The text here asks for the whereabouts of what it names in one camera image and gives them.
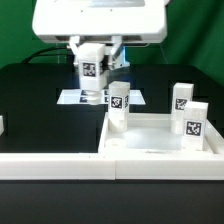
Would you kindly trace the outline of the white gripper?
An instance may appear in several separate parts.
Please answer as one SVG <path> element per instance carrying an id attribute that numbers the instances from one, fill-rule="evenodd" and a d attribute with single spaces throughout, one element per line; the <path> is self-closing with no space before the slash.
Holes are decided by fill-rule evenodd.
<path id="1" fill-rule="evenodd" d="M 166 38 L 166 1 L 37 0 L 32 28 L 44 42 L 69 41 L 75 67 L 80 39 L 111 42 L 107 66 L 114 70 L 122 64 L 122 38 L 125 44 L 161 43 Z"/>

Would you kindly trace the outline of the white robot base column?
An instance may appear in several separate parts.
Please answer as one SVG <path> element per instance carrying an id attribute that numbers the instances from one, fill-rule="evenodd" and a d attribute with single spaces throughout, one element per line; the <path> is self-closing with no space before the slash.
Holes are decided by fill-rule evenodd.
<path id="1" fill-rule="evenodd" d="M 74 66 L 79 73 L 85 74 L 89 65 L 98 65 L 101 72 L 114 70 L 130 65 L 125 59 L 125 48 L 119 46 L 106 46 L 100 43 L 84 43 L 74 53 Z"/>

